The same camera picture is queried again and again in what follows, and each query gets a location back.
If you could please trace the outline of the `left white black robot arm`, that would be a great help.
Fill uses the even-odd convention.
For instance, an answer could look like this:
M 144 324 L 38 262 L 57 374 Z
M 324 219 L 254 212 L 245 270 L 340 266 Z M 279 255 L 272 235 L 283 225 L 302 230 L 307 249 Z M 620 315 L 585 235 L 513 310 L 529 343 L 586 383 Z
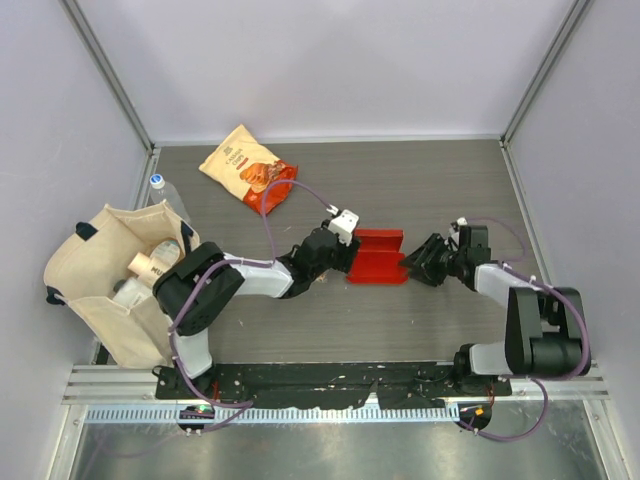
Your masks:
M 169 344 L 179 388 L 190 398 L 205 397 L 213 385 L 209 327 L 239 296 L 290 299 L 309 290 L 328 270 L 350 272 L 361 241 L 344 242 L 318 227 L 271 262 L 225 253 L 204 242 L 171 267 L 153 285 L 161 311 L 170 318 Z

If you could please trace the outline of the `red paper box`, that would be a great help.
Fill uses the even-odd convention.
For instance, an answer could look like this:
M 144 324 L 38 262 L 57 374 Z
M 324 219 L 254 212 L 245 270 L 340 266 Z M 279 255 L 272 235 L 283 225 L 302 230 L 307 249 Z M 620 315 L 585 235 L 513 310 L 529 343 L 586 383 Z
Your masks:
M 404 231 L 401 229 L 358 228 L 361 244 L 346 280 L 357 285 L 401 285 L 408 280 L 408 270 L 400 265 Z

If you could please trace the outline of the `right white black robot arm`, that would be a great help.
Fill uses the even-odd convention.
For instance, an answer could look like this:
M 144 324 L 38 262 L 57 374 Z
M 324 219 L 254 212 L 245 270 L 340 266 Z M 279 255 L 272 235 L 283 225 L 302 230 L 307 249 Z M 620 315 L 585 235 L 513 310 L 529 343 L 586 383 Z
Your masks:
M 455 278 L 506 312 L 504 339 L 465 344 L 454 356 L 451 380 L 472 395 L 489 379 L 571 380 L 591 369 L 581 294 L 554 288 L 492 258 L 489 230 L 461 218 L 449 235 L 432 234 L 399 263 L 411 279 L 430 287 Z

